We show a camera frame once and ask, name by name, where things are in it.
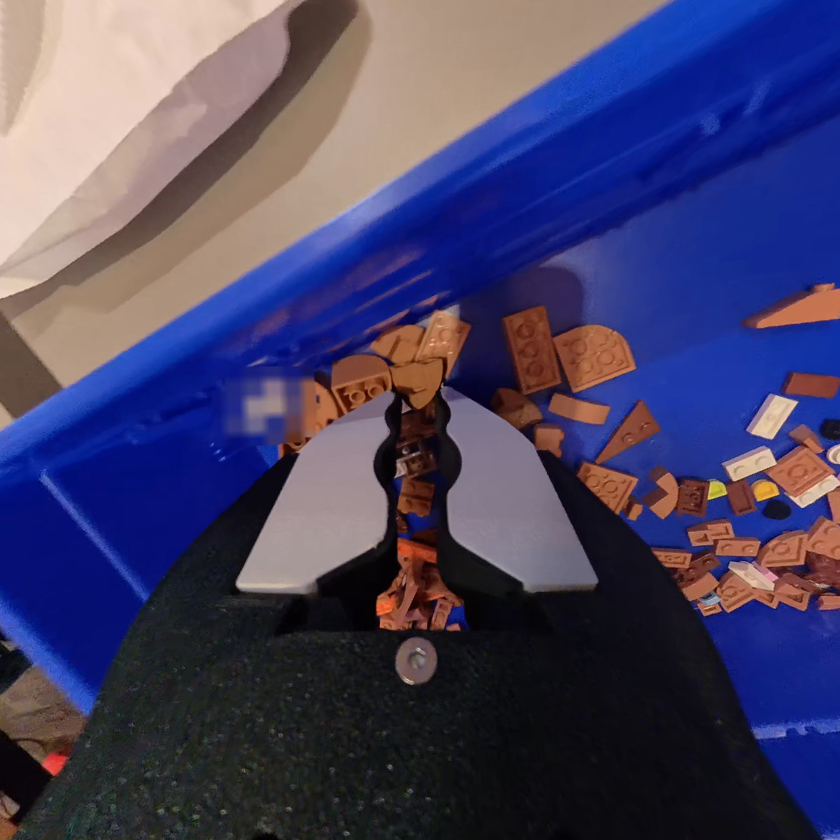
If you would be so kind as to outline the blue plastic bin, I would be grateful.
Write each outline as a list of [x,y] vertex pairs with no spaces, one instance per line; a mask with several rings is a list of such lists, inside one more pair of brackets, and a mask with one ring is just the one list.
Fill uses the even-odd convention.
[[396,528],[315,595],[235,578],[297,456],[224,428],[259,372],[327,372],[456,306],[453,388],[514,385],[501,318],[619,332],[590,390],[660,432],[613,461],[715,479],[838,320],[838,2],[359,2],[302,90],[3,314],[62,384],[2,432],[2,628],[89,715],[18,838],[838,838],[838,611],[703,616],[636,523],[538,454],[597,576],[387,631]]

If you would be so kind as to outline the pile of lego pieces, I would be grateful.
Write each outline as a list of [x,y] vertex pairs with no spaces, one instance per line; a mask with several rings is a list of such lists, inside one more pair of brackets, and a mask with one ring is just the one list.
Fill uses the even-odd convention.
[[[619,375],[636,370],[628,342],[619,332],[602,325],[584,325],[554,337],[544,306],[513,313],[502,319],[502,331],[516,372],[516,389],[497,389],[493,413],[519,432],[532,429],[538,452],[562,455],[564,430],[542,421],[531,399],[533,394],[567,384],[570,393],[551,395],[549,411],[589,425],[603,425],[606,405],[587,402],[576,395]],[[469,325],[456,316],[436,311],[421,335],[418,327],[385,332],[374,342],[381,356],[378,363],[408,364],[441,358],[445,373],[466,341]],[[402,438],[397,445],[396,474],[402,478],[395,514],[399,573],[375,600],[379,628],[387,631],[459,631],[466,588],[453,591],[438,568],[439,537],[426,541],[421,534],[406,537],[404,518],[425,517],[433,504],[432,483],[419,467],[406,466],[405,448],[423,446],[432,436],[434,403],[403,415]],[[791,430],[796,446],[781,458],[767,447],[756,448],[730,459],[723,466],[728,481],[677,477],[658,465],[650,471],[650,491],[636,497],[638,478],[612,467],[608,461],[640,445],[660,431],[657,419],[643,400],[638,400],[616,427],[602,451],[584,458],[576,475],[583,486],[606,509],[628,521],[650,510],[664,521],[673,515],[695,519],[686,526],[689,549],[652,547],[653,556],[672,574],[686,598],[704,616],[730,613],[750,602],[776,608],[786,604],[804,611],[811,601],[821,611],[838,610],[838,445],[826,458],[811,429],[800,425]],[[832,516],[820,517],[807,530],[788,530],[772,539],[739,536],[731,518],[708,520],[710,499],[725,497],[732,516],[752,515],[757,502],[765,501],[762,514],[769,518],[791,513],[783,494],[803,510],[821,498],[828,499]]]

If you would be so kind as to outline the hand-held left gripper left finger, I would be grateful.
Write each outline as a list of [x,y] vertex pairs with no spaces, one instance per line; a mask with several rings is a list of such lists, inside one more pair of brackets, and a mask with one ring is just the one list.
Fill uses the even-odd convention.
[[384,542],[401,415],[400,398],[387,392],[304,447],[238,574],[239,592],[315,595]]

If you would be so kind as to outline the white crumpled paper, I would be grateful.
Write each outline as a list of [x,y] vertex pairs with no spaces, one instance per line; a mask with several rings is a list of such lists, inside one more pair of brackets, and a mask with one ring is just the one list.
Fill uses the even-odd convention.
[[1,296],[173,217],[302,90],[359,2],[2,2]]

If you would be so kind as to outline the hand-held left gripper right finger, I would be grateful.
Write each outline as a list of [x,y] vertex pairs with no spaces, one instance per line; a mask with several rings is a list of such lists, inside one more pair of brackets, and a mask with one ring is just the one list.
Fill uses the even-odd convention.
[[445,431],[460,457],[446,498],[454,542],[486,564],[486,592],[591,591],[597,576],[537,449],[509,422],[444,386]]

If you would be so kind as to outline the brown rounded lego wedge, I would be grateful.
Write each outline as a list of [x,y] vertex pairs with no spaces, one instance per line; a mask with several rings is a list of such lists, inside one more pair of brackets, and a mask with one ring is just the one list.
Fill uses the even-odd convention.
[[391,366],[392,387],[413,409],[424,409],[431,403],[444,381],[445,361],[441,358]]

